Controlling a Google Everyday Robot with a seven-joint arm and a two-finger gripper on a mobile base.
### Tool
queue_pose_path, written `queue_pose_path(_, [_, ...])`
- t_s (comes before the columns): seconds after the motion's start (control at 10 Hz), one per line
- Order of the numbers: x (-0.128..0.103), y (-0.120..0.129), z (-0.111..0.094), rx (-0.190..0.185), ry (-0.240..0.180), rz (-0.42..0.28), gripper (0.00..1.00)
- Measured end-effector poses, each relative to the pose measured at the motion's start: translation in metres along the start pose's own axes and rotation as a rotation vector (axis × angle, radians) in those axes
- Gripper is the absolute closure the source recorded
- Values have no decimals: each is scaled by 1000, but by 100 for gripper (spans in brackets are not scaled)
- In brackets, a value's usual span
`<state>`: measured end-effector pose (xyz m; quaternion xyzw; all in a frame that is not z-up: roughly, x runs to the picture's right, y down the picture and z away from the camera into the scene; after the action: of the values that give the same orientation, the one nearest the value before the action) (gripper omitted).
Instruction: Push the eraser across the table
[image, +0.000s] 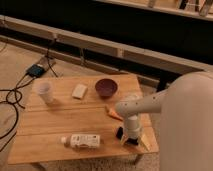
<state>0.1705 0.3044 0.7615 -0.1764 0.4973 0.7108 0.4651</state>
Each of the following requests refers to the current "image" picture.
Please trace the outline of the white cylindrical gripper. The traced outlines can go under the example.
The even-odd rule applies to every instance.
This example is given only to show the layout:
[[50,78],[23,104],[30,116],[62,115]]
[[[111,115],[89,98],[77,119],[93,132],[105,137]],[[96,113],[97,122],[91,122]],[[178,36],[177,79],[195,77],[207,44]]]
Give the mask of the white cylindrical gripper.
[[[134,115],[124,119],[124,134],[131,138],[137,139],[140,135],[141,126],[139,122],[139,117]],[[142,134],[139,138],[139,143],[142,144],[147,150],[150,150],[151,145],[145,134]]]

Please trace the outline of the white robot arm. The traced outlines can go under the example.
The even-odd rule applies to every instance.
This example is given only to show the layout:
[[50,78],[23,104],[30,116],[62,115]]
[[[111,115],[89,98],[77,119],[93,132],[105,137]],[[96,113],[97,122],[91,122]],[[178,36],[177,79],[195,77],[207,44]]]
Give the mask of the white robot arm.
[[161,115],[160,171],[213,171],[213,72],[185,74],[163,91],[117,102],[115,110],[131,138],[138,115]]

